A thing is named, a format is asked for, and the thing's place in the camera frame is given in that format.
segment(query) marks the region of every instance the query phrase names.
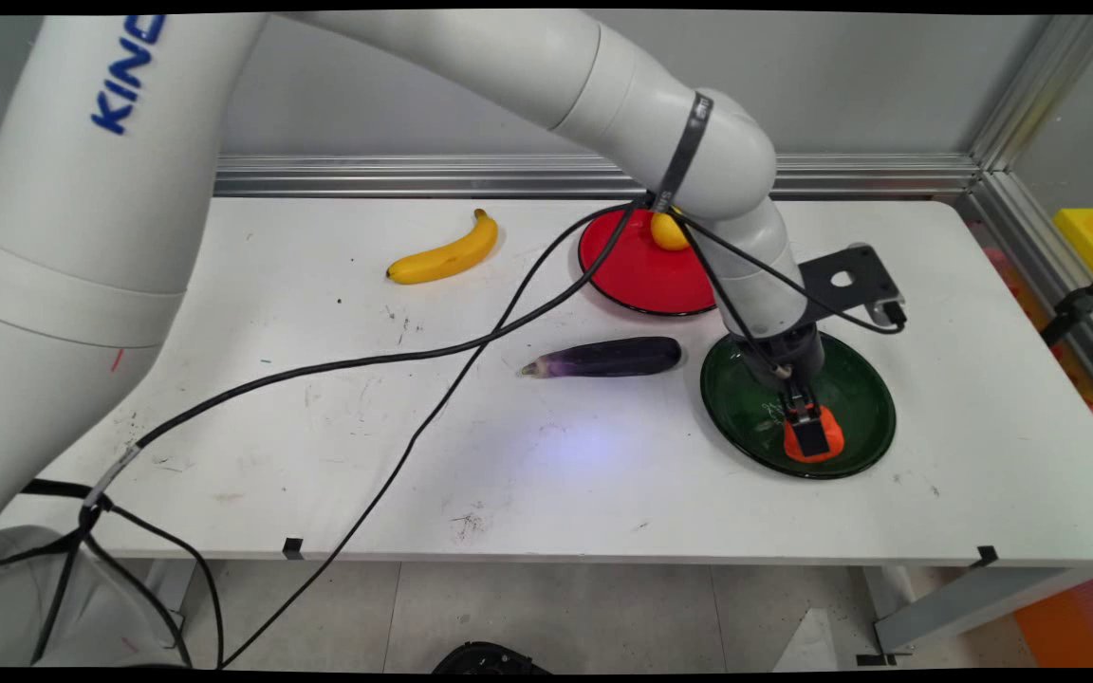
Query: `banana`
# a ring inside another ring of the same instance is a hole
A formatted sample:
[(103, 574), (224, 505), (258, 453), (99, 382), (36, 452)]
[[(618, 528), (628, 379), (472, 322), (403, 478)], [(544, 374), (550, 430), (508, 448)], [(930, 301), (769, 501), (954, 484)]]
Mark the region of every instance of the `banana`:
[(495, 246), (495, 221), (483, 209), (474, 209), (474, 227), (467, 237), (419, 255), (403, 256), (386, 269), (386, 276), (399, 284), (416, 284), (458, 275), (483, 260), (483, 256)]

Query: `blue lettering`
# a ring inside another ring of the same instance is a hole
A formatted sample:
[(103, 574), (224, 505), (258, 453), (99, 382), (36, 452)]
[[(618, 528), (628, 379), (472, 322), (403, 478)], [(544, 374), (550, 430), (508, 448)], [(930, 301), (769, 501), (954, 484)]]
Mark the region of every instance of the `blue lettering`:
[(107, 90), (116, 92), (117, 95), (125, 97), (125, 99), (129, 99), (130, 103), (136, 103), (136, 101), (138, 101), (138, 94), (136, 94), (136, 92), (128, 90), (126, 86), (119, 85), (116, 82), (105, 81), (104, 86), (107, 87)]
[(109, 133), (125, 133), (126, 127), (120, 125), (120, 120), (129, 116), (130, 111), (133, 111), (133, 105), (126, 104), (120, 109), (113, 109), (108, 105), (108, 96), (102, 90), (99, 91), (99, 96), (96, 97), (96, 104), (99, 104), (99, 113), (91, 114), (91, 120), (95, 121), (95, 125), (99, 126), (99, 128), (109, 131)]
[(141, 47), (139, 44), (136, 44), (132, 39), (128, 38), (121, 38), (120, 46), (126, 50), (133, 52), (133, 57), (126, 57), (124, 60), (114, 61), (113, 64), (108, 67), (108, 73), (117, 76), (118, 81), (140, 90), (140, 87), (142, 87), (142, 82), (138, 81), (138, 76), (129, 73), (129, 69), (151, 63), (151, 52), (149, 52), (145, 47)]
[[(152, 16), (151, 25), (144, 31), (138, 26), (138, 19), (142, 16)], [(160, 32), (163, 31), (163, 20), (165, 17), (166, 14), (129, 14), (126, 17), (126, 33), (129, 33), (129, 35), (132, 35), (136, 39), (140, 39), (142, 43), (154, 45), (155, 40), (160, 38)]]
[[(139, 25), (143, 21), (143, 17), (149, 17), (146, 26)], [(160, 38), (160, 33), (163, 32), (163, 22), (165, 19), (166, 14), (127, 14), (126, 33), (144, 44), (154, 45)], [(130, 72), (136, 67), (151, 63), (151, 52), (145, 47), (141, 47), (128, 38), (121, 38), (120, 46), (129, 52), (129, 56), (124, 60), (114, 61), (113, 64), (108, 66), (108, 73), (116, 76), (120, 83), (104, 81), (104, 86), (108, 92), (113, 92), (113, 94), (129, 101), (129, 103), (136, 103), (138, 101), (138, 92), (136, 91), (142, 90), (142, 82)], [(133, 90), (129, 90), (129, 87), (121, 85), (121, 83), (133, 87)], [(126, 104), (118, 109), (113, 109), (111, 104), (108, 103), (107, 92), (101, 90), (98, 97), (96, 97), (96, 106), (99, 111), (91, 114), (92, 122), (107, 130), (108, 133), (126, 133), (126, 127), (121, 126), (121, 121), (129, 117), (129, 114), (133, 113), (132, 104)]]

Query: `gray wall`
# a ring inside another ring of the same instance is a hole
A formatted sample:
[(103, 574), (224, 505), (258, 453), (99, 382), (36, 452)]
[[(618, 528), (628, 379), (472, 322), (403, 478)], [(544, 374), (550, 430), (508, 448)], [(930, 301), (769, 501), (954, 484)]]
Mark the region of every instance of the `gray wall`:
[[(1046, 21), (590, 12), (681, 81), (740, 101), (781, 153), (967, 150)], [(27, 22), (0, 17), (0, 122)], [(579, 151), (420, 67), (282, 17), (270, 20), (244, 70), (224, 141), (226, 153), (259, 154)]]
[(1015, 174), (1051, 216), (1093, 208), (1093, 60), (1019, 156)]

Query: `white table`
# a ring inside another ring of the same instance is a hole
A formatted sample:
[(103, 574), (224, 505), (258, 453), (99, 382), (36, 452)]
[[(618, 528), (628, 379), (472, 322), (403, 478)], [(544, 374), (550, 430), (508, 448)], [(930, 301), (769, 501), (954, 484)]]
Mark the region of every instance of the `white table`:
[[(400, 256), (463, 234), (479, 205), (500, 222), (489, 259), (432, 284), (385, 280)], [(148, 428), (255, 377), (486, 333), (550, 239), (603, 205), (214, 199), (155, 367), (44, 476), (94, 483)], [(341, 558), (967, 566), (992, 545), (989, 570), (963, 580), (996, 585), (1004, 567), (1039, 567), (1010, 569), (1018, 586), (988, 600), (1008, 609), (1093, 576), (1093, 416), (953, 209), (780, 211), (798, 260), (868, 242), (905, 295), (900, 335), (820, 323), (893, 392), (896, 435), (871, 470), (808, 481), (754, 463), (717, 433), (698, 395), (702, 360), (726, 333), (719, 315), (635, 314), (587, 286), (489, 348)], [(517, 310), (577, 276), (576, 238), (564, 246)], [(619, 379), (515, 375), (546, 351), (640, 334), (675, 337), (684, 364)], [(205, 557), (283, 558), (286, 539), (303, 540), (304, 557), (325, 557), (468, 355), (302, 377), (234, 399), (148, 447), (109, 494)], [(21, 496), (0, 527), (69, 530), (75, 506)], [(111, 515), (97, 539), (122, 557), (183, 556)], [(872, 580), (877, 592), (884, 584)], [(947, 592), (955, 584), (928, 600), (951, 596), (963, 613), (966, 598)], [(909, 644), (947, 627), (949, 607), (928, 600), (883, 620), (881, 639)]]

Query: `purple eggplant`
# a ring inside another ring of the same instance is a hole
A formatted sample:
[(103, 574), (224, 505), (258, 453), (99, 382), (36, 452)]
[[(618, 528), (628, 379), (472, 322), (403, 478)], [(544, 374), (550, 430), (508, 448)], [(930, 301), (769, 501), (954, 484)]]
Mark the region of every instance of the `purple eggplant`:
[(572, 346), (521, 368), (528, 377), (630, 377), (675, 366), (681, 346), (671, 337), (633, 337)]

